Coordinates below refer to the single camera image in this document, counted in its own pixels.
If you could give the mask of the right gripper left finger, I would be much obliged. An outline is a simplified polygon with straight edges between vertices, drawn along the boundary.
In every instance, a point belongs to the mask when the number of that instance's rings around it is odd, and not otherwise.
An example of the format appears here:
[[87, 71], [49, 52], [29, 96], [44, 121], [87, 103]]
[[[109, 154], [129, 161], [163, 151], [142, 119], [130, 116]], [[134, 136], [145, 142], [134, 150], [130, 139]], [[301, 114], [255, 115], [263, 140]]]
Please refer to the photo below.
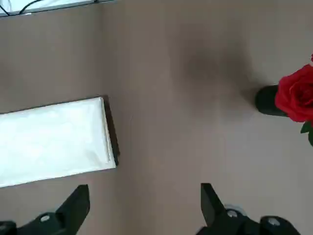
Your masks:
[[2, 235], [75, 235], [90, 211], [88, 185], [79, 185], [55, 212], [45, 212], [17, 227], [14, 221], [2, 221]]

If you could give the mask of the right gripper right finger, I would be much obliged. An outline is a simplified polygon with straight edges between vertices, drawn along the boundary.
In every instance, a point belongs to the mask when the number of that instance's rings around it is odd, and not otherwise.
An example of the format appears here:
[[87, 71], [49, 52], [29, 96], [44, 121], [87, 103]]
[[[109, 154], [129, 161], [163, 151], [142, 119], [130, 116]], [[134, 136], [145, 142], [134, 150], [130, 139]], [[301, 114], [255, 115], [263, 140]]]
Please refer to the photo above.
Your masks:
[[256, 222], [238, 209], [227, 208], [210, 183], [201, 184], [201, 211], [206, 222], [199, 235], [298, 235], [286, 219], [263, 216]]

